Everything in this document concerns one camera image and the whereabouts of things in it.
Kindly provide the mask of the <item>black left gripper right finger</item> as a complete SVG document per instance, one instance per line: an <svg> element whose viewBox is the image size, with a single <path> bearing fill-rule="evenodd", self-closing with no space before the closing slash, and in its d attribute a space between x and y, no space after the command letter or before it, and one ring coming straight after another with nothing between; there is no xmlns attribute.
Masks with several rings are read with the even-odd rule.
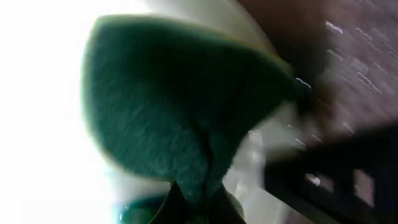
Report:
<svg viewBox="0 0 398 224"><path fill-rule="evenodd" d="M210 224L246 224L223 185L210 198Z"/></svg>

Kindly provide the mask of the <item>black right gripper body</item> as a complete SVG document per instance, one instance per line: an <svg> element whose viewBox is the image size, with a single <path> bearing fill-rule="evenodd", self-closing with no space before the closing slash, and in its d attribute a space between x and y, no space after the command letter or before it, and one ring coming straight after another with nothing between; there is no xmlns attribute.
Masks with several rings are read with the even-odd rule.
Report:
<svg viewBox="0 0 398 224"><path fill-rule="evenodd" d="M285 159L267 160L264 189L314 223L397 223L397 125L365 129ZM354 173L373 180L373 204Z"/></svg>

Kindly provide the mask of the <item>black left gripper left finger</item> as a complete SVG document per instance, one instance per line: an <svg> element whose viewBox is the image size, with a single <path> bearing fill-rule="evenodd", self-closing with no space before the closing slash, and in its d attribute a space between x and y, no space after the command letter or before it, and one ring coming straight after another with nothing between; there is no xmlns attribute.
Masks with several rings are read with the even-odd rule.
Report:
<svg viewBox="0 0 398 224"><path fill-rule="evenodd" d="M176 182L172 184L165 200L149 224L186 224L188 221L188 202Z"/></svg>

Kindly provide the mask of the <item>green scouring sponge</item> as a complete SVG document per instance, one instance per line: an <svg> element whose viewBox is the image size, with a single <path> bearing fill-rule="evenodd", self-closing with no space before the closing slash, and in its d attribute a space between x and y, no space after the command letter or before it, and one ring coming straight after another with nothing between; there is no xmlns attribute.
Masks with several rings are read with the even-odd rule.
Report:
<svg viewBox="0 0 398 224"><path fill-rule="evenodd" d="M176 182L187 223L210 223L210 198L242 139L301 93L277 57L164 17L99 17L83 60L95 142L128 172Z"/></svg>

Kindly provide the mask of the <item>white plate with blue streak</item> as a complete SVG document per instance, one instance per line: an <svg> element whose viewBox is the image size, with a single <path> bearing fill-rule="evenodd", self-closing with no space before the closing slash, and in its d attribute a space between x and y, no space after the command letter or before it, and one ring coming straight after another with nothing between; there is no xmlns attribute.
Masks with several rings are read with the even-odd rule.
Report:
<svg viewBox="0 0 398 224"><path fill-rule="evenodd" d="M164 17L222 33L273 55L265 33L237 1L2 1L1 222L149 223L171 185L107 157L81 101L85 49L107 15ZM260 125L242 139L223 185L246 223L274 223L262 170Z"/></svg>

